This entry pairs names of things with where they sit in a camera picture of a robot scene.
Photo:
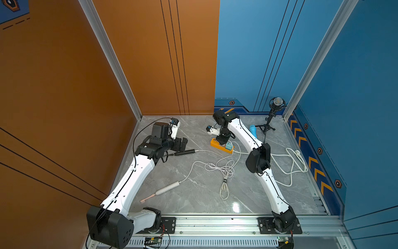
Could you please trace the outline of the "white electric toothbrush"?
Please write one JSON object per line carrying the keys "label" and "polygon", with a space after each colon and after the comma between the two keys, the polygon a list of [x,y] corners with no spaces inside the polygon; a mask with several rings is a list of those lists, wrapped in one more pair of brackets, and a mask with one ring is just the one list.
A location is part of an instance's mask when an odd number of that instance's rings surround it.
{"label": "white electric toothbrush", "polygon": [[180,185],[180,182],[179,182],[179,181],[176,181],[176,182],[174,182],[173,184],[170,184],[170,185],[168,185],[168,186],[166,186],[166,187],[164,187],[164,188],[162,188],[162,189],[156,191],[154,194],[152,194],[152,195],[150,195],[149,197],[147,197],[147,198],[141,200],[140,202],[141,202],[141,203],[145,203],[148,199],[153,198],[153,197],[155,197],[155,196],[159,196],[159,195],[161,195],[161,194],[163,194],[163,193],[165,193],[165,192],[167,192],[167,191],[170,191],[170,190],[172,190],[172,189],[178,187],[179,185]]}

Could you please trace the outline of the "orange power strip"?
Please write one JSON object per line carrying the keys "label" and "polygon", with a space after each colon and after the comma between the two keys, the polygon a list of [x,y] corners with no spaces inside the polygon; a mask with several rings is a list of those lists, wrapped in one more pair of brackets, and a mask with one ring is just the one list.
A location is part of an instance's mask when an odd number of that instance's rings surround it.
{"label": "orange power strip", "polygon": [[228,150],[226,150],[225,149],[225,144],[223,144],[223,145],[221,145],[215,138],[213,138],[211,141],[210,141],[210,146],[212,146],[212,147],[214,147],[214,148],[216,148],[216,149],[218,149],[218,150],[221,150],[221,151],[223,151],[223,152],[226,152],[226,153],[228,153],[228,154],[233,154],[233,150],[232,151],[228,151]]}

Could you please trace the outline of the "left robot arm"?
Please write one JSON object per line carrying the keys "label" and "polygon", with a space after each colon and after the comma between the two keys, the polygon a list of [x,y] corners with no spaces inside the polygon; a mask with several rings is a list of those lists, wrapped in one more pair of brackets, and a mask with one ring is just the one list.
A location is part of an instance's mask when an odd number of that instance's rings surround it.
{"label": "left robot arm", "polygon": [[100,206],[91,206],[87,212],[88,239],[116,249],[127,246],[132,235],[143,230],[158,232],[162,229],[161,211],[146,207],[132,215],[130,207],[148,174],[159,161],[166,162],[169,151],[182,153],[188,140],[178,138],[180,122],[158,119],[150,123],[147,136],[134,152],[130,167],[120,182]]}

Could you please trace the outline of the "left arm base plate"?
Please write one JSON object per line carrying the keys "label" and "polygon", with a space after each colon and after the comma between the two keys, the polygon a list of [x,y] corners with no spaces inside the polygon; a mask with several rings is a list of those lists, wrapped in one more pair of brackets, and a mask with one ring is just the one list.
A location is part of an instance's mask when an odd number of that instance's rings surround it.
{"label": "left arm base plate", "polygon": [[174,234],[176,228],[176,217],[162,217],[161,218],[161,225],[159,228],[146,228],[138,234],[162,234],[163,229],[165,229],[165,233]]}

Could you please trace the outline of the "teal charger cube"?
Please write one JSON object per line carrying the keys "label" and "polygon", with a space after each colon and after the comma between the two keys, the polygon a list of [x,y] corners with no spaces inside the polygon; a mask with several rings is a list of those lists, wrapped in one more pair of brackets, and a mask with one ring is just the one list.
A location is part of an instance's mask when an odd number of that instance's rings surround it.
{"label": "teal charger cube", "polygon": [[225,144],[225,149],[228,151],[232,151],[234,148],[233,144],[230,141],[227,141]]}

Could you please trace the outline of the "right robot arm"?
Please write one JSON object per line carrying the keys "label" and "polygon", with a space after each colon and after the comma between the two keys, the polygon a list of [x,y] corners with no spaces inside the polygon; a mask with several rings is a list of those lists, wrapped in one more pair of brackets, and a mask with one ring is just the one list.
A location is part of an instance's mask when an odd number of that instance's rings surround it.
{"label": "right robot arm", "polygon": [[233,112],[218,110],[213,119],[220,126],[216,140],[225,144],[229,138],[238,139],[249,155],[246,159],[247,169],[257,175],[266,196],[271,204],[275,230],[278,233],[293,233],[298,226],[298,219],[292,206],[284,198],[271,169],[271,147],[257,139],[247,129],[240,116]]}

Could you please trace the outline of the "black electric toothbrush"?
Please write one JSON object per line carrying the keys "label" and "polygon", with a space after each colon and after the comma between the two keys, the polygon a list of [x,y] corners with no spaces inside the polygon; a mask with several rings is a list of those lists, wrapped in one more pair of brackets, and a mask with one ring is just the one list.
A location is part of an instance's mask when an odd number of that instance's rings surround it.
{"label": "black electric toothbrush", "polygon": [[182,155],[189,155],[189,154],[194,154],[194,153],[195,153],[195,149],[189,149],[186,151],[175,152],[173,154],[170,154],[170,156],[182,156]]}

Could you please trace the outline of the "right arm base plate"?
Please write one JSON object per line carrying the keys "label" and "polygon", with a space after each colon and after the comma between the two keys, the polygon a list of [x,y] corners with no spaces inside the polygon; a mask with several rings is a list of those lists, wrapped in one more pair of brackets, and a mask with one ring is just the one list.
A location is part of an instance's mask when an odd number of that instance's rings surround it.
{"label": "right arm base plate", "polygon": [[257,221],[261,234],[285,234],[289,236],[303,233],[298,219],[295,219],[291,224],[285,225],[278,218],[274,217],[259,217]]}

